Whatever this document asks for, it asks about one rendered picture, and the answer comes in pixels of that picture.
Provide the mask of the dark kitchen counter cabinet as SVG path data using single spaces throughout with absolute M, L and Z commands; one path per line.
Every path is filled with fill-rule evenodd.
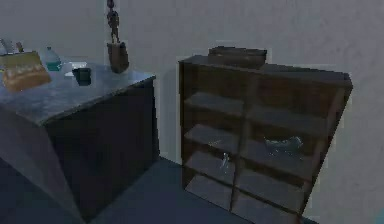
M 11 92 L 0 82 L 0 159 L 88 223 L 158 158 L 154 75 L 94 64 Z

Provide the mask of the dark brown box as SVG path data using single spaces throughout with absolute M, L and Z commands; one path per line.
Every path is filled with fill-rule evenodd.
M 267 51 L 261 49 L 217 46 L 211 48 L 208 55 L 221 58 L 225 65 L 243 68 L 259 68 L 265 64 Z

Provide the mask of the dark brown wooden shelf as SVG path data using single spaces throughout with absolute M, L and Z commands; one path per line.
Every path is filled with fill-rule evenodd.
M 180 61 L 183 188 L 252 224 L 317 224 L 303 212 L 352 89 L 343 72 Z M 301 159 L 265 147 L 292 136 L 303 141 Z

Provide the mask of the brown statuette on base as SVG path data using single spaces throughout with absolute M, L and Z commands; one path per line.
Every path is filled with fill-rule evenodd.
M 114 0 L 107 0 L 107 22 L 111 28 L 111 42 L 107 44 L 108 57 L 111 70 L 120 74 L 126 71 L 129 67 L 128 53 L 126 44 L 120 41 L 119 38 L 119 14 L 115 10 Z

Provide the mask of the clear glass bowl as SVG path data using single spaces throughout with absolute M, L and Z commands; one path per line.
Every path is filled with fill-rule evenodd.
M 264 139 L 266 149 L 271 155 L 286 155 L 286 156 L 300 156 L 300 149 L 303 146 L 303 141 L 298 136 L 292 136 L 287 139 Z

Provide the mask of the dark teal cup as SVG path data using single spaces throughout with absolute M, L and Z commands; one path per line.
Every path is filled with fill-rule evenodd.
M 91 84 L 91 69 L 76 68 L 72 70 L 74 77 L 79 86 L 88 86 Z

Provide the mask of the white small dish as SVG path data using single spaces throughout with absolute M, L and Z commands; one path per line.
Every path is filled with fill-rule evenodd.
M 67 77 L 73 77 L 73 70 L 78 68 L 85 68 L 86 62 L 65 62 L 62 64 L 61 72 Z

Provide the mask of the clear teal bottle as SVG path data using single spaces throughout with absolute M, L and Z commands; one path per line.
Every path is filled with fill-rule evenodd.
M 48 46 L 45 51 L 45 64 L 49 71 L 61 70 L 61 59 L 50 46 Z

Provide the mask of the tan knife block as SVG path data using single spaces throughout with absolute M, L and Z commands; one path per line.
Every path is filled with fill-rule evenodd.
M 36 51 L 26 51 L 21 42 L 0 38 L 0 66 L 4 69 L 40 64 Z

